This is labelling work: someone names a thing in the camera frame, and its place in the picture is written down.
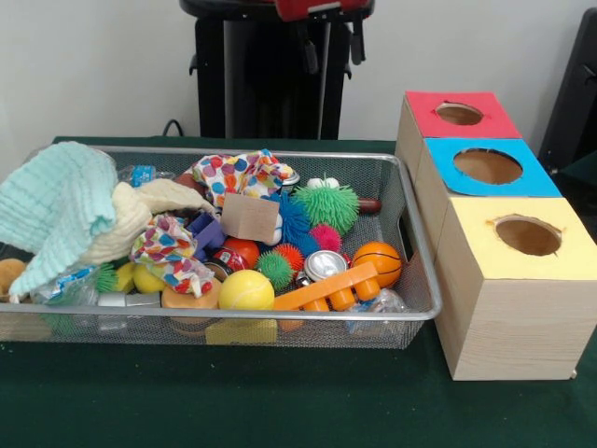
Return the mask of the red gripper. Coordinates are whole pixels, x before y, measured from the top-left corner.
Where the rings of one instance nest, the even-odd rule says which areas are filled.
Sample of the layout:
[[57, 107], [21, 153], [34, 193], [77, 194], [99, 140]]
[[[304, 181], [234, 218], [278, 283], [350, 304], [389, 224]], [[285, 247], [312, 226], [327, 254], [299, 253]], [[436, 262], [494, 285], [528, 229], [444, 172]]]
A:
[[[340, 11], [341, 13], [364, 10], [373, 5], [367, 0], [275, 0], [277, 13], [283, 21], [301, 21], [307, 18]], [[353, 64], [361, 64], [366, 59], [364, 43], [363, 17], [353, 20], [353, 36], [351, 40], [351, 57]], [[316, 46], [309, 37], [308, 24], [300, 23], [300, 45], [304, 70], [307, 74], [317, 74], [319, 63]]]

